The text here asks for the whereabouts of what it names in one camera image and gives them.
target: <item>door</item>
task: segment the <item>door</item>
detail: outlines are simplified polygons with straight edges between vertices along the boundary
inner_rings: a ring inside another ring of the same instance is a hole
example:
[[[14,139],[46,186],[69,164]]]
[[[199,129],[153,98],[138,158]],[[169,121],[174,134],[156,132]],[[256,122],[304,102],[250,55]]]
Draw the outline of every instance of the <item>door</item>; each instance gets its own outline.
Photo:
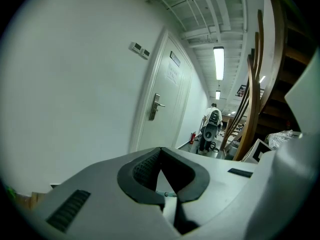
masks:
[[[177,141],[188,98],[192,69],[168,38],[145,113],[138,150],[172,147]],[[150,116],[158,94],[157,111]]]

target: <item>door handle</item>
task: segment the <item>door handle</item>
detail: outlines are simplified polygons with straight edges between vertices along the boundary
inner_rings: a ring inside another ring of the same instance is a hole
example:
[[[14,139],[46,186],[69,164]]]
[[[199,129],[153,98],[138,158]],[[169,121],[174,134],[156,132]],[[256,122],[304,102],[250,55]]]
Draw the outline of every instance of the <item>door handle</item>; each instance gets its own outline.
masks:
[[[153,121],[155,119],[156,113],[158,111],[158,106],[166,107],[165,105],[162,105],[159,103],[159,99],[160,99],[160,95],[158,93],[156,93],[154,95],[153,105],[152,105],[152,109],[151,109],[151,113],[150,113],[150,117],[149,117],[150,121]]]
[[[166,107],[165,105],[162,105],[162,104],[160,104],[159,102],[157,102],[157,101],[154,101],[154,103],[157,105],[157,106],[160,106],[160,107]]]

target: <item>wooden handrail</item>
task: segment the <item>wooden handrail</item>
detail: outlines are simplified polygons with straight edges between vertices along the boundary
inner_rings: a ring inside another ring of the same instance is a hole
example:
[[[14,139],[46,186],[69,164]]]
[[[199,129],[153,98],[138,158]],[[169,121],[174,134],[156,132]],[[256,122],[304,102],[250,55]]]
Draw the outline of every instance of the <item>wooden handrail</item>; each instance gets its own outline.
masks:
[[[264,27],[261,10],[258,10],[257,19],[259,32],[255,33],[255,46],[254,49],[251,49],[251,54],[248,55],[247,58],[249,79],[235,117],[232,122],[228,121],[223,141],[220,146],[220,150],[225,149],[229,136],[234,136],[234,130],[242,119],[246,109],[249,108],[249,116],[247,118],[246,125],[244,128],[242,128],[241,132],[238,133],[238,135],[241,133],[238,138],[235,136],[235,139],[242,137],[240,146],[237,150],[236,156],[234,157],[235,160],[241,160],[249,150],[258,123],[260,109],[259,73],[261,70],[262,56],[264,53]]]
[[[260,83],[256,79],[256,68],[254,68],[251,56],[248,55],[248,70],[249,70],[249,114],[244,126],[243,135],[240,145],[233,158],[235,161],[241,161],[251,147],[255,136],[260,107]]]
[[[260,102],[260,110],[259,112],[262,113],[266,104],[268,103],[269,99],[271,98],[275,88],[274,86],[279,81],[279,76],[283,70],[284,66],[284,58],[286,56],[286,36],[287,36],[287,20],[286,20],[286,13],[281,5],[280,0],[271,0],[272,10],[273,10],[273,17],[274,17],[274,55],[273,55],[273,62],[271,67],[271,78],[264,89],[263,95],[261,97]]]
[[[239,109],[237,110],[236,114],[235,114],[235,117],[234,117],[234,120],[233,120],[233,123],[232,123],[232,126],[230,126],[230,129],[227,133],[227,135],[230,135],[231,132],[236,128],[237,124],[236,122],[239,122],[242,118],[239,117],[239,115],[242,113],[242,110],[244,108],[244,104],[246,103],[247,99],[249,98],[249,95],[248,95],[248,89],[249,89],[249,83],[247,83],[247,88],[245,88],[244,90],[244,94],[243,94],[243,98],[241,100],[241,103],[240,103],[240,106],[239,106]]]
[[[260,75],[260,70],[261,70],[261,65],[262,65],[262,58],[264,56],[264,42],[265,42],[265,38],[264,38],[264,20],[262,17],[262,11],[258,10],[258,25],[259,25],[259,55],[257,56],[259,58],[258,64],[257,64],[257,69],[256,69],[256,73],[255,73],[255,78],[259,79],[259,75]]]
[[[223,137],[222,143],[220,145],[220,149],[219,149],[220,151],[223,151],[225,149],[225,147],[226,147],[226,144],[227,144],[227,141],[228,141],[228,138],[229,138],[229,136],[227,136],[227,131],[229,130],[229,128],[230,128],[230,126],[232,124],[232,121],[233,120],[231,118],[229,118],[228,122],[226,123],[226,128],[224,130],[225,134],[224,134],[224,137]]]

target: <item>fluorescent light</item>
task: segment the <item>fluorescent light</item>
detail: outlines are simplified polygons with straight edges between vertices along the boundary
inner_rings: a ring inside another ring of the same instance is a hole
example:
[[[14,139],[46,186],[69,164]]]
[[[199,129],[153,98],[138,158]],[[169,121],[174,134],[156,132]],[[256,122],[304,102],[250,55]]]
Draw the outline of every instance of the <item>fluorescent light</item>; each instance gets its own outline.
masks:
[[[225,73],[225,49],[223,47],[214,47],[213,54],[215,61],[216,79],[223,80]]]
[[[264,79],[266,78],[266,76],[264,75],[261,80],[259,81],[259,83],[261,83]]]
[[[215,91],[215,99],[216,99],[216,100],[220,100],[220,93],[221,93],[220,90],[216,90],[216,91]]]

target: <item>white wall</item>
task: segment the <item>white wall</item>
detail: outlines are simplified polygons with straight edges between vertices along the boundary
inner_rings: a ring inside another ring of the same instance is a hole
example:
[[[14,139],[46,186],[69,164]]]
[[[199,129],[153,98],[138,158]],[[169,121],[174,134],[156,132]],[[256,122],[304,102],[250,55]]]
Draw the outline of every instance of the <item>white wall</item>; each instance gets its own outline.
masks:
[[[21,194],[45,193],[50,183],[127,154],[149,62],[129,45],[153,55],[163,27],[175,32],[173,22],[142,0],[29,0],[0,53],[4,182]],[[199,87],[194,76],[186,116]]]
[[[205,84],[205,79],[200,69],[201,67],[198,64],[192,49],[186,48],[185,50],[188,53],[196,70],[193,71],[192,74],[189,97],[186,104],[181,129],[175,144],[176,148],[186,144],[190,140],[193,132],[195,132],[197,135],[200,133],[202,118],[206,114],[206,109],[210,107],[208,88]]]

